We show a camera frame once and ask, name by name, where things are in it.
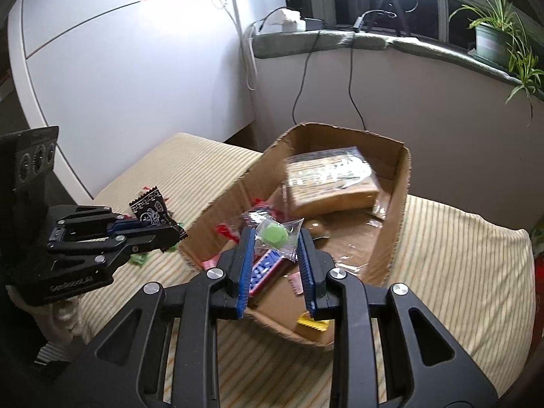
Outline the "green candy packet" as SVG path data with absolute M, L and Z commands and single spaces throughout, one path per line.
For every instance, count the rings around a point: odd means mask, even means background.
M 137 267 L 143 267 L 149 260 L 148 253 L 135 253 L 130 256 L 129 263 Z

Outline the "black patterned snack packet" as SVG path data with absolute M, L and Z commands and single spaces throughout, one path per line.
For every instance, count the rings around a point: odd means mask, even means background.
M 129 203 L 129 207 L 139 221 L 149 226 L 171 226 L 179 233 L 181 240 L 187 237 L 184 228 L 171 216 L 165 198 L 157 186 L 145 189 Z

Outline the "yellow candy packet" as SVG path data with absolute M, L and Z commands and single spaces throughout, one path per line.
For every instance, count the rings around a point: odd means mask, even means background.
M 297 318 L 297 323 L 312 330 L 317 330 L 319 333 L 325 333 L 328 330 L 331 321 L 317 321 L 308 311 L 306 311 Z

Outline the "clear-wrapped green candy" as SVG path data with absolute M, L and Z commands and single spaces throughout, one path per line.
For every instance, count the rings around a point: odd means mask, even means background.
M 278 222 L 268 217 L 255 228 L 254 255 L 261 257 L 268 250 L 276 250 L 286 258 L 296 261 L 296 252 L 302 227 L 303 218 Z

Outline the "pink candy sachet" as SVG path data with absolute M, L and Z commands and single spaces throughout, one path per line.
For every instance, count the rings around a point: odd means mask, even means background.
M 293 293 L 296 296 L 302 295 L 303 294 L 303 283 L 302 283 L 301 274 L 299 272 L 289 274 L 287 276 L 287 279 L 288 279 L 288 282 L 290 284 L 290 287 L 291 287 Z

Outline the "bagged sliced bread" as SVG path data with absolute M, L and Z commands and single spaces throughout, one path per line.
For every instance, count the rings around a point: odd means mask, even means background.
M 355 147 L 287 157 L 284 167 L 287 207 L 292 217 L 369 209 L 381 192 L 371 164 Z

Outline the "large Snickers bar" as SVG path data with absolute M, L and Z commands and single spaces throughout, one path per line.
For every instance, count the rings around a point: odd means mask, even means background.
M 265 292 L 275 279 L 293 266 L 292 260 L 276 250 L 268 250 L 254 264 L 249 287 L 249 297 L 255 299 Z

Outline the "striped yellow table cloth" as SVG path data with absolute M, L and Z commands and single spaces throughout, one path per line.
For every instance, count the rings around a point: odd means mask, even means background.
M 102 189 L 95 203 L 124 212 L 145 187 L 158 187 L 175 219 L 191 226 L 257 158 L 249 149 L 178 134 Z M 411 288 L 498 393 L 513 385 L 527 361 L 536 311 L 526 231 L 409 196 L 389 279 Z M 224 407 L 326 407 L 331 377 L 331 352 L 249 319 L 219 323 Z

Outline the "green snack bag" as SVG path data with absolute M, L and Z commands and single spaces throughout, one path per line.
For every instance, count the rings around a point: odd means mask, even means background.
M 544 252 L 544 219 L 541 218 L 530 232 L 532 251 L 535 258 L 543 255 Z

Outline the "brown cardboard box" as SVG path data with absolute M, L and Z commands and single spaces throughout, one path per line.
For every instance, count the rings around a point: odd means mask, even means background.
M 256 199 L 283 206 L 282 183 L 287 157 L 332 148 L 358 148 L 377 175 L 386 215 L 378 219 L 363 209 L 338 211 L 317 219 L 329 232 L 321 249 L 342 267 L 374 286 L 388 273 L 396 246 L 410 178 L 410 153 L 401 142 L 360 130 L 308 122 L 299 124 L 258 157 L 245 173 L 213 201 L 189 227 L 182 253 L 196 266 L 227 248 L 230 241 L 216 228 L 238 217 Z

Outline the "potted spider plant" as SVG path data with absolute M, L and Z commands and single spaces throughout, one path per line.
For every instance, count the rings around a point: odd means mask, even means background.
M 471 15 L 467 28 L 475 32 L 474 56 L 488 65 L 504 69 L 517 80 L 506 98 L 518 95 L 527 99 L 529 117 L 535 115 L 535 104 L 543 94 L 543 69 L 534 51 L 525 24 L 511 0 L 484 0 L 483 5 L 461 3 L 448 16 L 453 19 L 466 12 Z

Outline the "light tripod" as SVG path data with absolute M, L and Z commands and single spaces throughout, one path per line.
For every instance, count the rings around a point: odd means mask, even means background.
M 408 25 L 405 9 L 402 8 L 399 0 L 378 0 L 379 8 L 373 14 L 369 23 L 368 32 L 373 28 L 377 18 L 392 18 L 395 21 L 395 32 L 397 37 L 410 36 L 411 30 Z

